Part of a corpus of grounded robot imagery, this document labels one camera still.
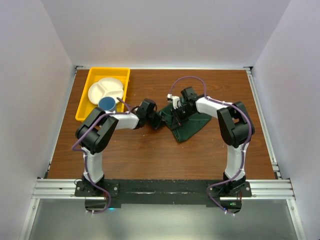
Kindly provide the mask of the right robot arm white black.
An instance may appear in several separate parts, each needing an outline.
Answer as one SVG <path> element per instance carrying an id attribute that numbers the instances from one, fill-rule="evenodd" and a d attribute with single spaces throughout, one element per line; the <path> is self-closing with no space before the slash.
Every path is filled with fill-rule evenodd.
<path id="1" fill-rule="evenodd" d="M 220 188 L 222 193 L 233 197 L 246 182 L 246 152 L 255 128 L 243 102 L 224 102 L 206 94 L 197 95 L 192 87 L 181 91 L 180 97 L 167 94 L 172 103 L 172 126 L 181 127 L 194 114 L 206 114 L 218 120 L 220 135 L 227 145 L 227 162 L 223 181 L 214 183 L 209 190 Z"/>

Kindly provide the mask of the dark green cloth napkin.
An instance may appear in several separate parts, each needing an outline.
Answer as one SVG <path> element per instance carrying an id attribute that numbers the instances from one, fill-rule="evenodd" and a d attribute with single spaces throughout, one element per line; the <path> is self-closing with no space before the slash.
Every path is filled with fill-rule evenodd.
<path id="1" fill-rule="evenodd" d="M 174 138 L 178 143 L 182 143 L 190 139 L 196 133 L 208 124 L 212 117 L 205 113 L 195 113 L 188 118 L 188 121 L 173 129 L 171 115 L 172 104 L 168 104 L 166 107 L 162 108 L 158 113 L 162 116 L 167 128 L 172 132 Z"/>

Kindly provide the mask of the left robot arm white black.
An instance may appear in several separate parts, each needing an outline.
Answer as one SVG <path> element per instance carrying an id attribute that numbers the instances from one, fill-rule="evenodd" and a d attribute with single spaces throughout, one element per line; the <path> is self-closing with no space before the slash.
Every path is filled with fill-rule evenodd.
<path id="1" fill-rule="evenodd" d="M 72 151 L 82 152 L 84 171 L 81 180 L 75 182 L 78 196 L 108 197 L 112 189 L 105 183 L 102 156 L 116 130 L 136 130 L 150 125 L 158 129 L 165 125 L 157 112 L 157 104 L 144 99 L 140 105 L 127 107 L 127 111 L 108 111 L 95 107 L 75 132 L 77 141 Z"/>

